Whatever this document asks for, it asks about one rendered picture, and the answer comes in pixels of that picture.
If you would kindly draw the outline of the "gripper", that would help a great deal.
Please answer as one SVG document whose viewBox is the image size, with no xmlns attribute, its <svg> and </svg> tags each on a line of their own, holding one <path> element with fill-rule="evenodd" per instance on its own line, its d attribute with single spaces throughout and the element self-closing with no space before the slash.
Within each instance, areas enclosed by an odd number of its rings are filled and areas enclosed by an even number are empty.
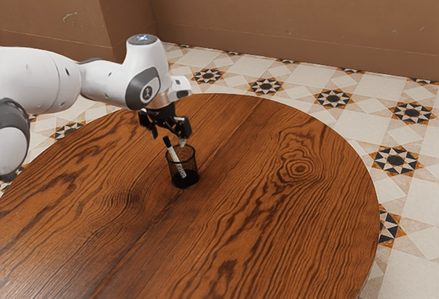
<svg viewBox="0 0 439 299">
<path fill-rule="evenodd" d="M 187 137 L 192 134 L 192 127 L 188 117 L 176 115 L 175 103 L 159 108 L 142 108 L 138 111 L 139 123 L 146 128 L 153 139 L 158 136 L 157 126 L 169 130 L 178 137 L 178 144 L 184 147 L 187 144 Z"/>
</svg>

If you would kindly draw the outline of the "white pen with dark cap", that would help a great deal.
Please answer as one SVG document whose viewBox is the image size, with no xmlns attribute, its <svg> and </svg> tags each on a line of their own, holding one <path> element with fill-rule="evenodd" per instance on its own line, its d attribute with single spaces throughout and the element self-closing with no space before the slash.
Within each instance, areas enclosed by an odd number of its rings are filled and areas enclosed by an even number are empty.
<svg viewBox="0 0 439 299">
<path fill-rule="evenodd" d="M 176 168 L 177 168 L 181 178 L 186 178 L 187 175 L 186 175 L 186 173 L 185 173 L 185 171 L 184 171 L 184 169 L 183 169 L 183 167 L 182 167 L 182 165 L 180 163 L 178 155 L 175 152 L 174 147 L 171 144 L 171 141 L 170 141 L 169 137 L 168 136 L 164 136 L 163 137 L 163 141 L 164 141 L 164 143 L 166 145 L 166 148 L 167 148 L 167 151 L 169 152 L 169 155 L 171 156 L 171 159 L 173 160 L 174 164 L 176 165 Z"/>
</svg>

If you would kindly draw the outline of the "black mesh pen holder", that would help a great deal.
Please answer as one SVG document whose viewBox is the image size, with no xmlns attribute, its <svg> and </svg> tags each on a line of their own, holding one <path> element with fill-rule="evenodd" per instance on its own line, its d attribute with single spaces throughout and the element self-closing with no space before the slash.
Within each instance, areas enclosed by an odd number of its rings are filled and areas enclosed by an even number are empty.
<svg viewBox="0 0 439 299">
<path fill-rule="evenodd" d="M 181 147 L 174 145 L 178 161 L 172 158 L 169 151 L 166 151 L 165 158 L 168 163 L 171 176 L 171 183 L 179 189 L 188 189 L 197 184 L 200 180 L 198 166 L 195 159 L 195 148 L 191 145 Z"/>
</svg>

